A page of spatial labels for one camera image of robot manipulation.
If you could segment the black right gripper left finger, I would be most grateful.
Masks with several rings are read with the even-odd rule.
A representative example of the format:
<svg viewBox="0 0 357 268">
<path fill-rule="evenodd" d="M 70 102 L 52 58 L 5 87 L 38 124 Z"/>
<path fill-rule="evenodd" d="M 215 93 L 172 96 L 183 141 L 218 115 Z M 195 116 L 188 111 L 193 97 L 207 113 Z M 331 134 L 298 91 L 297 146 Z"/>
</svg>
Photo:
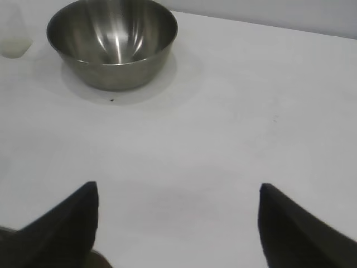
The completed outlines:
<svg viewBox="0 0 357 268">
<path fill-rule="evenodd" d="M 97 184 L 89 181 L 1 239 L 1 267 L 83 267 L 95 241 L 98 209 Z"/>
</svg>

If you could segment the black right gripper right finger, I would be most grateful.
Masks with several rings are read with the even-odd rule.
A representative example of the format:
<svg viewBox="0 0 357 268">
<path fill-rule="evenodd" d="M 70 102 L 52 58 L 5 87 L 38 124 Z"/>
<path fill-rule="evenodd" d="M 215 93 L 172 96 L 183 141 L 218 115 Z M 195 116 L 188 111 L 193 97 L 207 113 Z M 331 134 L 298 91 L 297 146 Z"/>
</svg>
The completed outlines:
<svg viewBox="0 0 357 268">
<path fill-rule="evenodd" d="M 260 187 L 258 230 L 268 267 L 356 267 L 356 241 L 272 184 Z"/>
</svg>

